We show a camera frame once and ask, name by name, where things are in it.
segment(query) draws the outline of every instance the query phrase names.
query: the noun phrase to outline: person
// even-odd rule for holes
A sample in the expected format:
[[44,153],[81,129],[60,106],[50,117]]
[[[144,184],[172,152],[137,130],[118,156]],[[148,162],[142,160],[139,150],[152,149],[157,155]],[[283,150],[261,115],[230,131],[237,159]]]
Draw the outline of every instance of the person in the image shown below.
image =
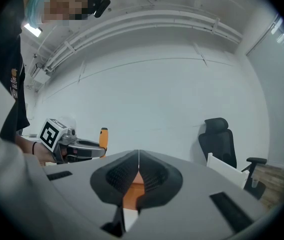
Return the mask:
[[55,162],[51,152],[40,142],[17,134],[30,125],[24,97],[25,66],[21,55],[22,26],[36,28],[56,20],[82,20],[92,14],[100,0],[9,0],[0,14],[0,82],[15,99],[0,137],[16,143],[24,153],[34,154],[40,162]]

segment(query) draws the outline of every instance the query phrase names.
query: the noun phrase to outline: orange handle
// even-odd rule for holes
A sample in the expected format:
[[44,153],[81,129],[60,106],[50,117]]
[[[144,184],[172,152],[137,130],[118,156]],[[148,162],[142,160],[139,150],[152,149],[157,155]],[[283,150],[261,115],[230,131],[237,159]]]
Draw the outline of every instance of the orange handle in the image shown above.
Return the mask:
[[102,128],[100,133],[100,147],[105,149],[105,153],[107,151],[107,144],[108,144],[108,129]]

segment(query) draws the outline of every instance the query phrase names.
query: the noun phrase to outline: black wristband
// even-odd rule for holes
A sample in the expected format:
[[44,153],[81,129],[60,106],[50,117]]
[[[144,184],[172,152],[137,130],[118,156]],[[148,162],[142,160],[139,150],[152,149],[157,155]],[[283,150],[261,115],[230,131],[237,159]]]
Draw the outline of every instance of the black wristband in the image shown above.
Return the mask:
[[35,146],[36,143],[37,143],[37,142],[34,142],[34,143],[33,143],[33,148],[32,148],[33,155],[34,155],[34,146]]

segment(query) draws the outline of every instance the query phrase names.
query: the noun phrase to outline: black office chair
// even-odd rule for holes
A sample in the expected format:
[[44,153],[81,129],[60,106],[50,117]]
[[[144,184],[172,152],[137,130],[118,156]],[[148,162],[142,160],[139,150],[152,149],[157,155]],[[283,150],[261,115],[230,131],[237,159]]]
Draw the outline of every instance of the black office chair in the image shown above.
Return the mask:
[[[213,156],[225,162],[226,164],[236,168],[236,156],[234,150],[233,133],[228,129],[228,123],[225,119],[212,118],[205,120],[205,133],[200,134],[198,141],[207,160],[208,153],[213,153]],[[249,157],[246,161],[251,164],[249,167],[242,170],[249,170],[249,175],[244,189],[250,192],[257,199],[260,199],[265,191],[265,185],[258,183],[256,188],[252,188],[252,174],[257,164],[266,164],[266,159]]]

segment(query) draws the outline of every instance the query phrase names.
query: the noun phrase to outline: orange part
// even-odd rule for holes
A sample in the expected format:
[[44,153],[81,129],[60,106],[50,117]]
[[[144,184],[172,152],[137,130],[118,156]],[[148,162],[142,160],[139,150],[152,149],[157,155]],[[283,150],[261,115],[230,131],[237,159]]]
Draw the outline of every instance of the orange part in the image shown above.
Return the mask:
[[137,183],[137,184],[144,184],[144,180],[140,174],[140,172],[138,171],[136,174],[135,179],[133,180],[133,183]]
[[100,141],[99,141],[100,147],[105,149],[105,153],[107,151],[107,144],[108,144],[108,129],[102,128],[100,133]]
[[136,210],[137,198],[144,194],[144,184],[132,183],[125,196],[123,197],[123,208]]

